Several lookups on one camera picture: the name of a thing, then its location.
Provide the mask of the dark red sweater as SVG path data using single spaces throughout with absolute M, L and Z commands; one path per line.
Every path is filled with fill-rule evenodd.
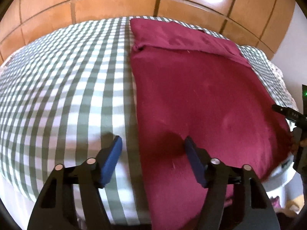
M 249 164 L 260 179 L 284 161 L 285 118 L 231 41 L 176 22 L 134 18 L 140 162 L 153 229 L 192 229 L 206 190 L 187 155 L 188 136 L 223 163 Z

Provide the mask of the floral patterned pillow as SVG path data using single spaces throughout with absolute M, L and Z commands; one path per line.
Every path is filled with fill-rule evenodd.
M 270 60 L 268 60 L 268 65 L 270 69 L 272 70 L 274 76 L 278 79 L 278 82 L 281 86 L 283 94 L 286 96 L 286 98 L 289 101 L 289 104 L 290 104 L 289 107 L 293 108 L 294 110 L 298 110 L 295 99 L 292 97 L 290 92 L 287 90 L 286 84 L 284 82 L 284 76 L 283 76 L 281 69 L 277 67 L 275 64 L 273 64 L 272 62 L 270 62 Z

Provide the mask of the green white checkered bedspread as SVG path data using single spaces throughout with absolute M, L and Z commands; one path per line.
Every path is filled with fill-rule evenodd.
M 112 223 L 150 222 L 138 152 L 129 17 L 45 35 L 1 66 L 1 200 L 22 228 L 54 165 L 75 166 L 113 135 L 123 154 L 101 191 Z

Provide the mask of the white bed frame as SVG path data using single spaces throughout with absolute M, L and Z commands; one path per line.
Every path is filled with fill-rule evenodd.
M 283 195 L 294 198 L 302 193 L 302 183 L 299 174 L 294 170 L 292 154 L 272 171 L 263 186 L 270 198 Z

